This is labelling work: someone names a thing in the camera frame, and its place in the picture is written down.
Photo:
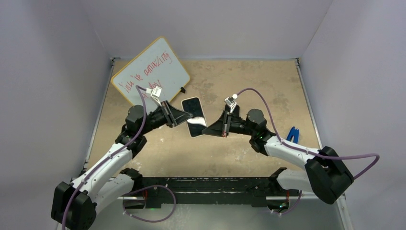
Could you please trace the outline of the black phone case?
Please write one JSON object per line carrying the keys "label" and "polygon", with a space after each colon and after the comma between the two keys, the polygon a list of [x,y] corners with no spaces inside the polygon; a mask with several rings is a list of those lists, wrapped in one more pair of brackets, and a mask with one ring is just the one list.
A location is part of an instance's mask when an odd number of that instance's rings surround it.
{"label": "black phone case", "polygon": [[235,116],[235,117],[240,117],[240,106],[236,105],[234,110],[231,112],[231,109],[228,105],[225,105],[225,111],[227,111],[228,113],[230,113],[231,115]]}

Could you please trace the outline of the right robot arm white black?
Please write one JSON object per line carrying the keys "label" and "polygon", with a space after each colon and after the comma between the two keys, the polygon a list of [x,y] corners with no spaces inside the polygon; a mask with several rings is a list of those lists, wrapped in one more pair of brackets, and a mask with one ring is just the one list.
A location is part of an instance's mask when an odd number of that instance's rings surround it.
{"label": "right robot arm white black", "polygon": [[293,144],[291,148],[284,145],[284,139],[278,139],[275,133],[267,129],[267,120],[259,109],[249,110],[245,119],[224,110],[220,118],[202,133],[222,138],[229,133],[248,135],[255,152],[282,159],[301,168],[301,171],[282,170],[276,178],[269,181],[269,189],[275,195],[288,189],[302,190],[314,193],[326,204],[334,204],[354,182],[353,175],[338,159],[334,149],[324,147],[316,150],[316,155],[312,155],[311,148],[302,152],[304,147],[301,145]]}

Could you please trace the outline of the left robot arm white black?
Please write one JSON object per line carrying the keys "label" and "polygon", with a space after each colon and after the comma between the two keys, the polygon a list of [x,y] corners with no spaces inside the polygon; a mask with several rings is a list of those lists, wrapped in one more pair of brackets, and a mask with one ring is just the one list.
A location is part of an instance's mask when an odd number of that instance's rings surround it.
{"label": "left robot arm white black", "polygon": [[145,146],[146,133],[163,125],[176,127],[192,118],[191,113],[163,101],[146,112],[142,105],[129,108],[121,133],[108,152],[89,170],[70,183],[61,182],[54,191],[51,218],[70,230],[87,230],[106,206],[124,194],[142,192],[142,175],[125,170],[111,177]]}

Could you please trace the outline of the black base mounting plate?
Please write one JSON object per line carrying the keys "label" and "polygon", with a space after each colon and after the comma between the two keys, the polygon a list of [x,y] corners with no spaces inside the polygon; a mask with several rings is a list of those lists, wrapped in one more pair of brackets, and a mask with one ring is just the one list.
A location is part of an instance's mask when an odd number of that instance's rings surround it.
{"label": "black base mounting plate", "polygon": [[286,208],[298,190],[285,190],[270,177],[138,177],[127,195],[146,199],[146,208],[163,204],[250,205]]}

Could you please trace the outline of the blue marker pen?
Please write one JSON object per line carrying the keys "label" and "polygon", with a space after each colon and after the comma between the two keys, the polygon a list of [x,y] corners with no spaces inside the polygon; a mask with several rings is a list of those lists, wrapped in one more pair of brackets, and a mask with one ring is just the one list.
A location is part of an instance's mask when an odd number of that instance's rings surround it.
{"label": "blue marker pen", "polygon": [[300,134],[299,129],[293,126],[293,127],[290,129],[290,131],[289,131],[289,133],[288,133],[288,135],[287,135],[286,140],[297,144],[297,143],[298,143],[298,140],[299,140],[299,134]]}

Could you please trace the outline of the white board yellow frame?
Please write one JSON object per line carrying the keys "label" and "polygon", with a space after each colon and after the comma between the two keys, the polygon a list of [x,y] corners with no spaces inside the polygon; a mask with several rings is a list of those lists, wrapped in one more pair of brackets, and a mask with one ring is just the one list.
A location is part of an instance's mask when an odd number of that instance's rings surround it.
{"label": "white board yellow frame", "polygon": [[157,38],[111,79],[112,85],[131,104],[141,104],[144,98],[148,109],[156,105],[140,88],[162,88],[159,99],[171,101],[190,81],[191,77],[164,37]]}

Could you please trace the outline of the aluminium frame rail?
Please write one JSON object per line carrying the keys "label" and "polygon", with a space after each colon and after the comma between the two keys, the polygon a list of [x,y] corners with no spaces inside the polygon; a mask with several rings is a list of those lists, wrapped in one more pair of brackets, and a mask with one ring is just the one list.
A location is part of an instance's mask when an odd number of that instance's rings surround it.
{"label": "aluminium frame rail", "polygon": [[145,196],[154,200],[162,200],[165,193],[172,191],[179,203],[185,204],[243,204],[250,201],[264,201],[269,196],[295,196],[299,194],[290,185],[283,185],[281,176],[271,177],[242,177],[242,178],[179,178],[179,177],[142,177],[138,174],[131,177],[127,174],[119,174],[112,180],[108,180],[99,191],[91,196],[97,198],[119,197],[123,194],[135,192],[141,194],[141,189],[146,188]]}

